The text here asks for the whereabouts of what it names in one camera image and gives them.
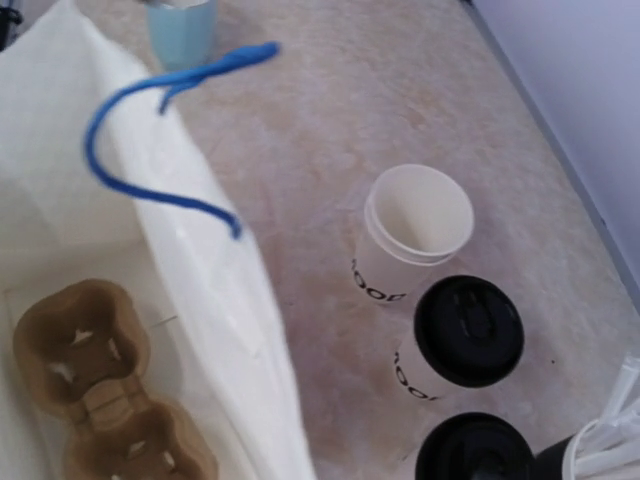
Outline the blue ceramic mug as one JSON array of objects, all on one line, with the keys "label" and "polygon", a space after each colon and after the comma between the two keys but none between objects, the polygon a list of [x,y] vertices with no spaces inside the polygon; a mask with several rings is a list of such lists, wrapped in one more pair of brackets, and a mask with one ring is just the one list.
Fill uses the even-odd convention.
[{"label": "blue ceramic mug", "polygon": [[209,62],[217,19],[216,1],[145,1],[152,50],[166,71]]}]

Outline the white paper coffee cup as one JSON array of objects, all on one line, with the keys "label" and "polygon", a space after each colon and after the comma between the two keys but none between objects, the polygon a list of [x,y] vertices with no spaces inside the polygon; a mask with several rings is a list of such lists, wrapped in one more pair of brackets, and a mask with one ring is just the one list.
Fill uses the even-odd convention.
[{"label": "white paper coffee cup", "polygon": [[456,388],[431,367],[410,335],[404,338],[394,354],[393,371],[400,386],[419,400],[435,401]]}]

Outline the blue checkered paper bag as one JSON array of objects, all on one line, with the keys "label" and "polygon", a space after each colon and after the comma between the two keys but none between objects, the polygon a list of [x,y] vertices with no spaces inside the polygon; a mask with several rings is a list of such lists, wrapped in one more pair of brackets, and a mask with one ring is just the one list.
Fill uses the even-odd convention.
[{"label": "blue checkered paper bag", "polygon": [[147,389],[180,404],[216,479],[315,477],[284,322],[255,237],[175,108],[274,44],[151,76],[72,1],[1,55],[1,475],[68,479],[69,427],[31,399],[18,320],[88,279],[133,300]]}]

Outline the stack of white paper cups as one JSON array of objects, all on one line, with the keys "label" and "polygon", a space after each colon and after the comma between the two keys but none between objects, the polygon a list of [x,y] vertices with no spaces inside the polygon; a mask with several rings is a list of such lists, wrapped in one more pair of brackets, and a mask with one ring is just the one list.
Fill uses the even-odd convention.
[{"label": "stack of white paper cups", "polygon": [[455,257],[474,228],[472,202],[450,176],[419,164],[390,168],[373,182],[364,203],[353,281],[368,300],[397,303],[432,268]]}]

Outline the brown cardboard cup carrier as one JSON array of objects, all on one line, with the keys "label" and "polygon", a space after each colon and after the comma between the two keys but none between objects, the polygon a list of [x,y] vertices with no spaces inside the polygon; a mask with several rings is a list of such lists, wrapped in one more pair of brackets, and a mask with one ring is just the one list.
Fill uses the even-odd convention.
[{"label": "brown cardboard cup carrier", "polygon": [[31,399],[69,427],[66,478],[218,478],[189,413],[145,386],[150,341],[118,284],[83,280],[39,300],[18,320],[13,352]]}]

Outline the black coffee cup lid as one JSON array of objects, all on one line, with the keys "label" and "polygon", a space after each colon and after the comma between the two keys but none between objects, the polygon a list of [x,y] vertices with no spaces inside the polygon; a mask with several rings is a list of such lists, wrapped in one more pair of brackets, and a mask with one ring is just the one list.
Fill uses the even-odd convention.
[{"label": "black coffee cup lid", "polygon": [[495,284],[471,275],[434,283],[413,315],[417,348],[445,380],[484,388],[505,379],[524,351],[522,319]]},{"label": "black coffee cup lid", "polygon": [[505,420],[482,412],[435,427],[417,452],[412,479],[526,479],[533,452]]}]

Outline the bundle of wrapped white straws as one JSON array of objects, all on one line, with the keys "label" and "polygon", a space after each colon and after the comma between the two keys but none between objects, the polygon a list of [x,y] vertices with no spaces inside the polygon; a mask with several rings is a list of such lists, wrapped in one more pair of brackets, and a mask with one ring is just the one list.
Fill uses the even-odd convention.
[{"label": "bundle of wrapped white straws", "polygon": [[639,358],[628,354],[599,417],[575,434],[562,462],[564,479],[639,477]]}]

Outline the black cup holding straws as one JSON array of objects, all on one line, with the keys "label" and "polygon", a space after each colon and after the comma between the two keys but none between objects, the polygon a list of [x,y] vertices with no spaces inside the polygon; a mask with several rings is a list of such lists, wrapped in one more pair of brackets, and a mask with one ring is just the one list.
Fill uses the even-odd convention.
[{"label": "black cup holding straws", "polygon": [[530,467],[529,478],[532,480],[575,480],[578,440],[578,435],[574,435],[540,452]]}]

